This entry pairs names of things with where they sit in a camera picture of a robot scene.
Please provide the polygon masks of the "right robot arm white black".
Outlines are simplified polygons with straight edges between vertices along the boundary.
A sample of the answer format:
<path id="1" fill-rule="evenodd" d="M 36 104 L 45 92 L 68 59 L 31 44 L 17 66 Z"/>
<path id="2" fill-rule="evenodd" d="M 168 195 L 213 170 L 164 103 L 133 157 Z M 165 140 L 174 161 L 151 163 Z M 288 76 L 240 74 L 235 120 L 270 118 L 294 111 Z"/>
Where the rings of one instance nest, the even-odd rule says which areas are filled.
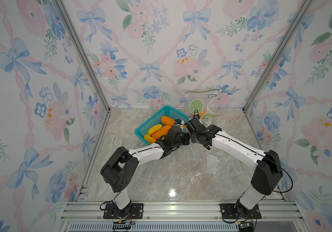
<path id="1" fill-rule="evenodd" d="M 199 118 L 189 120 L 186 127 L 191 134 L 192 143 L 201 144 L 206 149 L 214 147 L 227 152 L 254 171 L 249 187 L 234 206 L 239 218 L 249 217 L 256 205 L 265 196 L 272 194 L 283 177 L 284 171 L 278 154 L 273 150 L 265 152 L 249 146 L 215 125 L 205 127 Z"/>

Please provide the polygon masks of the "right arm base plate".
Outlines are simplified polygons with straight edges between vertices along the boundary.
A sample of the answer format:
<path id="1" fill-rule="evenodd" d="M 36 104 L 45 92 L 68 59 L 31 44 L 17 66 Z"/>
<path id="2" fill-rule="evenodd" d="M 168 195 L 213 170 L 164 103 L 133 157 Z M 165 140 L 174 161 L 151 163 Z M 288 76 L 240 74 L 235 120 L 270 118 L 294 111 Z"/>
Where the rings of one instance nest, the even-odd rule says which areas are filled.
<path id="1" fill-rule="evenodd" d="M 219 207 L 223 219 L 262 219 L 258 204 L 251 210 L 237 204 L 220 204 Z"/>

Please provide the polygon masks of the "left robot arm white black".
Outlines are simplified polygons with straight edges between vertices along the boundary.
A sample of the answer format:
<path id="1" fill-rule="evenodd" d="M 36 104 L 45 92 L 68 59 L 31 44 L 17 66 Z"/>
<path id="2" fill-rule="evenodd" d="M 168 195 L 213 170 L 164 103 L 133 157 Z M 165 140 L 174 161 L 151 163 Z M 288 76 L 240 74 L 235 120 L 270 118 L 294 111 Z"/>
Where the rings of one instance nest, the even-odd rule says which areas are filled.
<path id="1" fill-rule="evenodd" d="M 127 186 L 138 166 L 163 159 L 181 146 L 189 144 L 190 134 L 178 126 L 172 126 L 166 135 L 162 135 L 149 146 L 133 150 L 125 147 L 116 149 L 101 168 L 100 174 L 116 194 L 111 202 L 117 210 L 128 209 L 131 205 Z"/>

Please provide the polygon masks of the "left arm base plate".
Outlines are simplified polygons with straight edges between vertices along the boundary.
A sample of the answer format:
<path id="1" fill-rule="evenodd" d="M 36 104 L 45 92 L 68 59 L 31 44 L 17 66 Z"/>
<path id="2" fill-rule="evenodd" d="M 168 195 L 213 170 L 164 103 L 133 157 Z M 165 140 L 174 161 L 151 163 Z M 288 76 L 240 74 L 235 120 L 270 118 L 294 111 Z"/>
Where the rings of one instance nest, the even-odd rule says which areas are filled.
<path id="1" fill-rule="evenodd" d="M 142 219 L 144 204 L 130 203 L 124 209 L 120 210 L 115 203 L 108 203 L 105 208 L 100 207 L 100 209 L 104 211 L 104 219 Z"/>

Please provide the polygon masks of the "clear zip-top bag green print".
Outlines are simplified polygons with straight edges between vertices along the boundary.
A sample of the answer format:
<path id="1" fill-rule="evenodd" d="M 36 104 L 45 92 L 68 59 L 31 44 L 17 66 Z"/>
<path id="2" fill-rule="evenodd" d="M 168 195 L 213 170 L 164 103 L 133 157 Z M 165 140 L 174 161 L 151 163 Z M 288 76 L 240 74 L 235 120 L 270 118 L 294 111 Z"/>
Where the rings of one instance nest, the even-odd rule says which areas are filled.
<path id="1" fill-rule="evenodd" d="M 186 92 L 186 105 L 189 110 L 189 117 L 199 116 L 199 113 L 204 111 L 206 113 L 201 118 L 199 117 L 200 122 L 205 126 L 216 124 L 217 115 L 214 109 L 218 106 L 221 94 L 220 90 Z"/>

